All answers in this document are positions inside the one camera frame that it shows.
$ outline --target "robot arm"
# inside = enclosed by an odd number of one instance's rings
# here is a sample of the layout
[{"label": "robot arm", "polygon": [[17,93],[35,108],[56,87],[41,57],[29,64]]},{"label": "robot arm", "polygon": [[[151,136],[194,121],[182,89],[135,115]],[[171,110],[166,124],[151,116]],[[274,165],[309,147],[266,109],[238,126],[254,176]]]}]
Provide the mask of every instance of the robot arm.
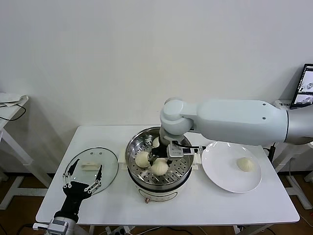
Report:
[{"label": "robot arm", "polygon": [[313,141],[313,106],[280,110],[259,100],[210,100],[188,104],[179,99],[165,103],[160,140],[180,139],[186,132],[210,140],[248,145],[270,142],[305,144]]}]

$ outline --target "power strip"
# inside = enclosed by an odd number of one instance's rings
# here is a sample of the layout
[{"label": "power strip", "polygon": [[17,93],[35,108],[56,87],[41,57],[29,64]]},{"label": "power strip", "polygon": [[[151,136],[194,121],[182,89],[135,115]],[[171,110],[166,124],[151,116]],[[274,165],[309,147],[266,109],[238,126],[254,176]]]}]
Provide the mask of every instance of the power strip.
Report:
[{"label": "power strip", "polygon": [[109,227],[106,227],[107,235],[126,235],[128,234],[135,226],[119,226],[113,231]]}]

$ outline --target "steamed bun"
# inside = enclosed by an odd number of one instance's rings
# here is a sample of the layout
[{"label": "steamed bun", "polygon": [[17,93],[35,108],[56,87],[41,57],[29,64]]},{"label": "steamed bun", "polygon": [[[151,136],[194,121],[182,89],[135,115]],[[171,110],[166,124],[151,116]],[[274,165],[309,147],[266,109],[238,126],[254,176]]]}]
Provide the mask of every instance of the steamed bun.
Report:
[{"label": "steamed bun", "polygon": [[254,162],[250,158],[240,158],[237,160],[237,166],[240,170],[249,172],[254,170]]},{"label": "steamed bun", "polygon": [[148,161],[148,154],[148,152],[140,152],[137,154],[137,157],[135,159],[135,163],[137,164],[137,166],[139,166],[140,168],[150,166],[150,163]]},{"label": "steamed bun", "polygon": [[157,148],[160,146],[160,143],[158,142],[158,137],[156,137],[152,142],[152,148]]},{"label": "steamed bun", "polygon": [[165,158],[156,159],[152,167],[150,167],[152,173],[157,176],[164,175],[167,172],[167,169],[167,160]]}]

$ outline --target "wooden floor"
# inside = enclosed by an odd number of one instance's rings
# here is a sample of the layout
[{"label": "wooden floor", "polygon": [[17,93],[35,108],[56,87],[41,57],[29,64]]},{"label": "wooden floor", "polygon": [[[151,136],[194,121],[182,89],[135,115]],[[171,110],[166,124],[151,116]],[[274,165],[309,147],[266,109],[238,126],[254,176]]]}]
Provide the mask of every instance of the wooden floor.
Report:
[{"label": "wooden floor", "polygon": [[[306,183],[303,180],[303,175],[295,175],[298,183],[302,187],[306,196],[313,204],[313,184]],[[280,176],[284,186],[288,187],[289,184],[285,176]],[[0,200],[2,200],[13,183],[15,177],[10,177],[7,182],[0,183]],[[26,177],[21,185],[23,188],[44,188],[44,186],[35,178],[35,177]],[[305,217],[311,224],[313,224],[313,216],[310,216],[310,213],[313,213],[313,210],[304,210],[300,204],[297,197],[291,197],[295,207],[298,212]],[[19,227],[25,223],[34,223],[36,213],[39,209],[41,202],[43,201],[42,197],[14,197],[11,201],[11,204],[5,211],[0,211],[0,224],[7,231],[8,235],[16,235]],[[138,234],[149,227],[136,227],[132,230],[132,234]],[[191,232],[193,235],[203,235],[204,233],[198,227],[175,227],[176,229],[186,229]],[[230,226],[213,226],[213,227],[202,227],[208,235],[233,235],[233,228]],[[294,224],[281,224],[273,225],[270,227],[276,235],[313,235],[313,228],[310,227],[306,222],[301,219],[299,222]],[[104,227],[96,227],[94,235],[99,235],[104,231]],[[30,228],[24,228],[21,232],[21,235],[42,235],[43,231],[33,231]],[[188,235],[186,232],[174,232],[168,228],[161,228],[157,231],[149,232],[148,235]],[[272,234],[269,230],[260,232],[260,235],[270,235]],[[0,229],[0,235],[5,235],[5,233]]]}]

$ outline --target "white plate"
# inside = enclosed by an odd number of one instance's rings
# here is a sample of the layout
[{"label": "white plate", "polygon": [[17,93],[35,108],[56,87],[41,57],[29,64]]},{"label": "white plate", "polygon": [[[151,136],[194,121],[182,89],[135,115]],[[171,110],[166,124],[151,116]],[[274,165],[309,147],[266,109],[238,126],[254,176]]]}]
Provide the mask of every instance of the white plate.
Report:
[{"label": "white plate", "polygon": [[[237,166],[239,158],[250,158],[255,168],[245,172]],[[261,167],[254,155],[240,144],[214,142],[202,153],[202,166],[206,175],[219,187],[230,192],[249,192],[262,179]]]}]

